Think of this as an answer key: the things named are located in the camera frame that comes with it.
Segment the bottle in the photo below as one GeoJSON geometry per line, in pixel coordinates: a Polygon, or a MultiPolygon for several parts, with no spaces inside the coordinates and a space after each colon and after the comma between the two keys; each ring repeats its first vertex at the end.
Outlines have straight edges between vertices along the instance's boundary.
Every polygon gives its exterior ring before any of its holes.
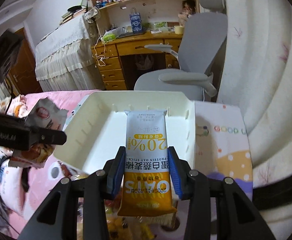
{"type": "Polygon", "coordinates": [[[103,7],[102,2],[101,1],[96,1],[96,7],[98,9],[102,8],[103,7]]]}

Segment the cable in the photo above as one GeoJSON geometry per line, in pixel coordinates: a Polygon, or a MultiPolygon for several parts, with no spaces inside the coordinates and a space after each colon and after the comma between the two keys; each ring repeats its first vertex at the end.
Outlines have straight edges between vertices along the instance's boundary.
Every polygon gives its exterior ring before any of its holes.
{"type": "Polygon", "coordinates": [[[13,226],[11,224],[9,224],[9,222],[1,214],[0,214],[0,216],[18,235],[20,235],[20,233],[16,229],[14,229],[13,226]]]}
{"type": "MultiPolygon", "coordinates": [[[[97,62],[98,62],[98,65],[99,65],[100,67],[103,67],[103,66],[106,66],[106,63],[105,63],[103,60],[104,60],[104,59],[107,59],[108,57],[105,57],[105,55],[100,55],[100,56],[99,56],[99,55],[97,54],[96,46],[97,46],[97,43],[98,43],[99,40],[102,40],[102,38],[101,38],[101,37],[98,37],[97,42],[96,42],[96,44],[95,44],[95,46],[94,46],[95,57],[96,57],[96,60],[97,60],[97,62]]],[[[105,51],[106,51],[106,44],[107,44],[107,42],[104,43],[104,54],[105,54],[105,51]]]]}
{"type": "Polygon", "coordinates": [[[205,90],[202,88],[202,93],[203,93],[203,102],[205,102],[205,90]]]}

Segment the snack bag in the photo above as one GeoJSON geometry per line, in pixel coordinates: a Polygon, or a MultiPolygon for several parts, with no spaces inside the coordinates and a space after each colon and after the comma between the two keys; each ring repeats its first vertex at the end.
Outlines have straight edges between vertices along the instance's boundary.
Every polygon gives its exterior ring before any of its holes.
{"type": "MultiPolygon", "coordinates": [[[[25,125],[62,130],[67,113],[68,110],[60,110],[50,99],[40,99],[27,116],[25,125]]],[[[29,151],[14,150],[9,166],[43,168],[54,149],[54,145],[36,143],[29,151]]]]}
{"type": "Polygon", "coordinates": [[[169,176],[166,111],[126,113],[126,161],[118,215],[154,217],[176,212],[169,176]]]}

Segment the white storage box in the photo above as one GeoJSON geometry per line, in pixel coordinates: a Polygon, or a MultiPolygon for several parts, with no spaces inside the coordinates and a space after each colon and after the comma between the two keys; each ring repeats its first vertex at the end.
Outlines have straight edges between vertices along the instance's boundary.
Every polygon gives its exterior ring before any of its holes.
{"type": "Polygon", "coordinates": [[[92,174],[126,145],[125,110],[166,109],[167,145],[194,166],[195,104],[181,92],[98,91],[92,93],[65,129],[67,142],[54,156],[76,170],[92,174]]]}

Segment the chair backrest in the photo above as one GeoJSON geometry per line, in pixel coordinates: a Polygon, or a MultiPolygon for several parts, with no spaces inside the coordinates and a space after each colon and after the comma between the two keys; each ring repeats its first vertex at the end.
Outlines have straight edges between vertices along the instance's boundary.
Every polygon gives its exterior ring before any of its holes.
{"type": "Polygon", "coordinates": [[[227,36],[227,16],[222,13],[197,13],[185,24],[178,50],[181,70],[205,73],[227,36]]]}

